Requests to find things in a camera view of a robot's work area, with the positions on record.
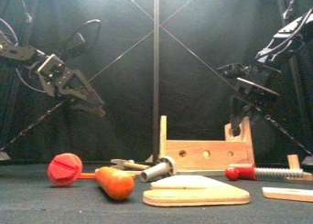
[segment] robotic arm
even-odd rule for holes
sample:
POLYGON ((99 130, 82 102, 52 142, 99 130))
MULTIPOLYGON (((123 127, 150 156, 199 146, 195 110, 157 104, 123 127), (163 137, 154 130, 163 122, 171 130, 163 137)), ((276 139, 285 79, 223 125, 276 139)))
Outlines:
POLYGON ((99 117, 104 116, 103 101, 91 84, 76 69, 70 69, 55 55, 46 55, 31 46, 11 44, 0 30, 0 62, 19 65, 32 71, 46 93, 58 99, 70 101, 71 108, 83 110, 99 117))
POLYGON ((274 34, 266 48, 256 57, 250 66, 230 64, 218 68, 222 76, 237 78, 236 89, 242 99, 234 98, 234 113, 246 111, 248 105, 261 111, 278 97, 270 90, 270 84, 278 75, 281 65, 313 39, 313 8, 274 34))

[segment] wooden block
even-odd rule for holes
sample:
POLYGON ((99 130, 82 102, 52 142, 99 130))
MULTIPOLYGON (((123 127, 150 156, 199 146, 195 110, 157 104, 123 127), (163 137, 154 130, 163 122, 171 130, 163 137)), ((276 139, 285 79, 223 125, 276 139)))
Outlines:
POLYGON ((249 192, 203 176, 171 176, 151 183, 143 202, 158 207, 240 205, 249 192))
POLYGON ((313 190, 262 187, 262 191, 268 198, 313 202, 313 190))

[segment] black backdrop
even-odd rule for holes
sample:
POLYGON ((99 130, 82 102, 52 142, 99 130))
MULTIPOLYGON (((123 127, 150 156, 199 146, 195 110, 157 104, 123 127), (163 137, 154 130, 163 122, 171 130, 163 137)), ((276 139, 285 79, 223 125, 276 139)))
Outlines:
MULTIPOLYGON (((59 108, 43 123, 7 148, 12 159, 48 162, 64 152, 84 161, 112 158, 145 161, 153 154, 154 85, 159 84, 159 115, 167 116, 169 138, 223 139, 229 122, 234 80, 215 68, 250 64, 282 27, 278 0, 161 0, 159 79, 154 79, 154 0, 0 0, 0 16, 11 24, 20 43, 47 54, 92 19, 102 32, 92 50, 66 64, 79 69, 104 100, 107 115, 59 108), (32 22, 26 22, 26 14, 32 22)), ((312 7, 297 0, 294 16, 312 7)), ((90 42, 94 27, 83 31, 90 42)), ((280 99, 273 118, 312 149, 312 43, 300 56, 301 83, 293 81, 289 64, 282 67, 273 90, 280 99), (302 94, 297 95, 301 86, 302 94)), ((19 83, 13 69, 1 65, 1 146, 58 101, 19 83)), ((35 87, 36 79, 23 77, 35 87)), ((286 163, 286 154, 304 155, 289 138, 260 118, 253 123, 257 163, 286 163)))

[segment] black table surface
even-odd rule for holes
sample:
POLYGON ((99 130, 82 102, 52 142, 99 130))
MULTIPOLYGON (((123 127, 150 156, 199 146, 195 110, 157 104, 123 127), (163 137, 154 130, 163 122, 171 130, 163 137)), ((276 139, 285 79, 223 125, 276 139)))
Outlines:
MULTIPOLYGON (((56 187, 48 165, 0 166, 0 223, 313 223, 313 203, 264 197, 262 187, 308 189, 313 182, 281 180, 229 181, 249 191, 246 205, 159 208, 143 203, 150 183, 135 179, 126 201, 112 201, 91 179, 56 187)), ((94 171, 91 165, 84 172, 94 171)))

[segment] wooden plank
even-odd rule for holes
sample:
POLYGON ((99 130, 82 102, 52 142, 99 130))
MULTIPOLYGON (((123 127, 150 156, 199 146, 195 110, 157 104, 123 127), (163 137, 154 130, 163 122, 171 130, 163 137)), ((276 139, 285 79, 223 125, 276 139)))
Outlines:
POLYGON ((178 170, 226 169, 229 164, 253 163, 249 160, 245 142, 225 141, 166 141, 166 155, 178 165, 178 170))
POLYGON ((240 205, 249 192, 203 176, 171 176, 151 183, 143 202, 158 207, 240 205))
POLYGON ((313 202, 313 190, 262 187, 262 192, 268 198, 313 202))

